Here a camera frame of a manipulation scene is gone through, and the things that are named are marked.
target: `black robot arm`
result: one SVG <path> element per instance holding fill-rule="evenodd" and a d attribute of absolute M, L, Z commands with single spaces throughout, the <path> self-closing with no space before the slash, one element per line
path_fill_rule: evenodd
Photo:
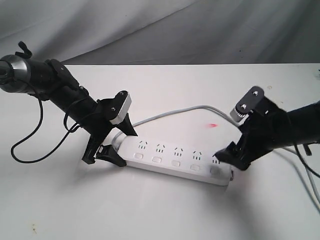
<path fill-rule="evenodd" d="M 231 142 L 215 156 L 240 170 L 274 149 L 302 144 L 311 155 L 308 145 L 320 143 L 320 102 L 286 112 L 254 86 L 230 115 L 236 122 L 248 115 L 239 126 L 242 136 L 237 144 Z"/>
<path fill-rule="evenodd" d="M 84 128 L 90 134 L 82 158 L 87 164 L 100 159 L 125 166 L 126 161 L 111 145 L 100 146 L 113 128 L 126 135 L 137 136 L 128 114 L 131 105 L 129 93 L 123 90 L 114 98 L 95 101 L 62 63 L 55 59 L 35 61 L 23 42 L 19 46 L 23 52 L 0 59 L 0 88 L 8 93 L 29 94 L 41 101 L 50 100 L 66 113 L 65 126 L 70 116 Z"/>

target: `gray fabric backdrop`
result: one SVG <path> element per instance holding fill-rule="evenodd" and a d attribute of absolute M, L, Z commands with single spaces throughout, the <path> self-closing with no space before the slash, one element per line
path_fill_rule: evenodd
<path fill-rule="evenodd" d="M 65 64 L 320 63 L 320 0 L 0 0 L 0 56 Z"/>

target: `gray cable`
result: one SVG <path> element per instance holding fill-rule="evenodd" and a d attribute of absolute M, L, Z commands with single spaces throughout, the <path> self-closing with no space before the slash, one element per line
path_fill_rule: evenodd
<path fill-rule="evenodd" d="M 297 155 L 296 151 L 288 148 L 288 147 L 284 147 L 283 148 L 284 150 L 288 151 L 289 153 L 292 153 L 294 155 Z M 318 201 L 318 203 L 320 204 L 320 196 L 319 196 L 319 193 L 318 193 L 318 189 L 317 189 L 317 186 L 315 184 L 315 181 L 314 181 L 314 178 L 312 177 L 312 173 L 308 170 L 308 169 L 305 169 L 306 170 L 306 174 L 308 175 L 308 178 L 310 180 L 310 184 L 311 184 L 311 187 L 312 187 L 312 190 L 314 192 L 314 195 Z"/>
<path fill-rule="evenodd" d="M 188 112 L 188 111 L 192 111 L 192 110 L 196 110 L 196 109 L 206 109 L 206 110 L 209 110 L 215 114 L 217 114 L 218 116 L 222 117 L 223 119 L 227 120 L 229 123 L 231 123 L 232 125 L 234 125 L 236 128 L 238 128 L 238 124 L 236 122 L 234 122 L 227 114 L 225 114 L 223 111 L 213 107 L 213 106 L 209 106 L 209 105 L 198 105 L 198 106 L 192 106 L 192 107 L 188 107 L 188 108 L 184 108 L 184 109 L 179 109 L 179 110 L 173 110 L 173 111 L 168 111 L 168 112 L 165 112 L 165 113 L 162 113 L 162 114 L 159 114 L 159 115 L 156 115 L 156 116 L 153 116 L 153 117 L 150 117 L 150 118 L 147 118 L 145 120 L 142 120 L 142 121 L 139 121 L 139 122 L 136 122 L 135 124 L 133 124 L 132 126 L 133 127 L 137 127 L 139 125 L 142 125 L 142 124 L 145 124 L 145 123 L 148 123 L 148 122 L 151 122 L 153 120 L 156 120 L 156 119 L 160 119 L 160 118 L 164 118 L 164 117 L 167 117 L 167 116 L 170 116 L 170 115 L 174 115 L 174 114 L 180 114 L 180 113 L 184 113 L 184 112 Z M 120 147 L 120 144 L 116 145 L 116 140 L 117 138 L 123 134 L 121 131 L 118 132 L 112 139 L 112 146 L 114 147 L 114 149 L 116 151 L 118 151 L 119 147 Z M 297 155 L 297 153 L 290 149 L 290 148 L 287 148 L 287 147 L 284 147 L 283 148 L 284 150 L 292 153 L 292 154 L 295 154 Z M 304 180 L 304 177 L 303 175 L 301 174 L 301 172 L 299 171 L 298 167 L 293 163 L 293 162 L 290 162 L 290 164 L 293 166 L 294 170 L 296 171 L 297 175 L 299 176 L 302 184 L 303 184 L 303 187 L 305 189 L 305 191 L 307 192 L 308 196 L 310 197 L 312 203 L 314 204 L 315 208 L 318 210 L 318 212 L 320 213 L 320 207 L 319 205 L 317 204 L 316 200 L 313 198 L 313 195 L 312 193 L 310 192 L 309 188 L 308 188 L 308 185 L 306 184 L 305 180 Z M 313 192 L 314 192 L 314 195 L 318 201 L 318 203 L 320 204 L 320 196 L 319 196 L 319 193 L 318 193 L 318 190 L 317 190 L 317 186 L 315 184 L 315 181 L 312 177 L 312 174 L 310 173 L 310 171 L 308 169 L 305 169 L 306 170 L 306 173 L 308 175 L 308 178 L 310 180 L 310 184 L 311 184 L 311 187 L 313 189 Z"/>
<path fill-rule="evenodd" d="M 170 115 L 174 115 L 174 114 L 180 114 L 180 113 L 184 113 L 184 112 L 188 112 L 188 111 L 192 111 L 192 110 L 196 110 L 196 109 L 206 109 L 206 110 L 209 110 L 217 115 L 219 115 L 220 117 L 222 117 L 223 119 L 227 120 L 229 123 L 231 123 L 232 125 L 234 125 L 236 128 L 238 127 L 238 124 L 235 123 L 227 114 L 225 114 L 223 111 L 213 107 L 213 106 L 209 106 L 209 105 L 199 105 L 199 106 L 192 106 L 192 107 L 187 107 L 187 108 L 183 108 L 183 109 L 179 109 L 179 110 L 173 110 L 173 111 L 168 111 L 168 112 L 165 112 L 165 113 L 162 113 L 162 114 L 159 114 L 159 115 L 156 115 L 156 116 L 153 116 L 153 117 L 150 117 L 150 118 L 147 118 L 145 120 L 142 120 L 142 121 L 139 121 L 139 122 L 136 122 L 135 124 L 133 124 L 132 126 L 133 127 L 137 127 L 139 125 L 142 125 L 142 124 L 145 124 L 145 123 L 148 123 L 148 122 L 151 122 L 153 120 L 156 120 L 156 119 L 161 119 L 161 118 L 164 118 L 164 117 L 167 117 L 167 116 L 170 116 Z M 118 132 L 112 139 L 112 142 L 111 142 L 111 145 L 114 147 L 114 149 L 117 151 L 120 147 L 120 145 L 116 144 L 116 140 L 117 138 L 123 134 L 121 131 Z"/>

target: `table surface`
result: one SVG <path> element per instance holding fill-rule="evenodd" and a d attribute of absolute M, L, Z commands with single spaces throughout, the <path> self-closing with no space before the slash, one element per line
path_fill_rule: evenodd
<path fill-rule="evenodd" d="M 128 90 L 133 123 L 196 105 L 229 113 L 254 85 L 285 110 L 320 98 L 320 64 L 68 68 L 94 99 Z M 281 149 L 267 154 L 247 171 L 237 171 L 225 189 L 100 160 L 86 165 L 81 157 L 89 135 L 80 129 L 50 158 L 21 164 L 11 158 L 10 147 L 36 126 L 38 103 L 26 94 L 3 91 L 0 102 L 1 239 L 320 239 L 319 213 L 290 162 L 305 179 L 306 171 L 293 154 Z M 42 157 L 65 134 L 64 113 L 51 102 L 43 107 L 43 126 L 16 149 L 24 160 Z M 211 123 L 218 127 L 208 128 Z M 240 136 L 234 126 L 203 109 L 146 123 L 136 131 L 213 152 Z M 320 172 L 320 148 L 311 150 L 307 161 Z"/>

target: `power strip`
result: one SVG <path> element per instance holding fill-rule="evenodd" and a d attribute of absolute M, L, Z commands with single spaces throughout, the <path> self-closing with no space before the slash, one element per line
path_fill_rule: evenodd
<path fill-rule="evenodd" d="M 139 136 L 125 137 L 118 150 L 130 167 L 227 186 L 233 178 L 231 166 L 214 153 Z"/>

